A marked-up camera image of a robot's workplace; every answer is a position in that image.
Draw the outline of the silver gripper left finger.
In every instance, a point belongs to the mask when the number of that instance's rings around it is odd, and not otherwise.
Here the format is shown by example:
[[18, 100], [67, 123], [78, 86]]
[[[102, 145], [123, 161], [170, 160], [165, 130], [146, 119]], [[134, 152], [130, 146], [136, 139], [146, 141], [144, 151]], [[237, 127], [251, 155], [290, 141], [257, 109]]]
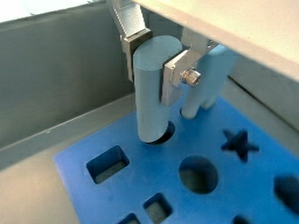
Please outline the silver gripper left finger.
[[120, 33], [128, 79], [134, 81], [134, 53], [136, 48], [154, 36], [154, 33], [146, 27], [142, 7], [132, 0], [107, 0], [107, 7]]

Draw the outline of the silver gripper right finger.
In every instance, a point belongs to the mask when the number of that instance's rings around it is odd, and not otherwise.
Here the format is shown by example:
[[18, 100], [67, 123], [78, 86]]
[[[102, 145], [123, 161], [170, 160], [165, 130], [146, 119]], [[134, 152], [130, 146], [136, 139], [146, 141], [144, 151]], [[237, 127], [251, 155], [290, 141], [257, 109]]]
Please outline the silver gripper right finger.
[[199, 59], [219, 45], [187, 27], [182, 30], [182, 44], [187, 49], [177, 53], [163, 64], [162, 104], [167, 107], [182, 97], [181, 84], [187, 84], [191, 88], [199, 84], [202, 74], [195, 66]]

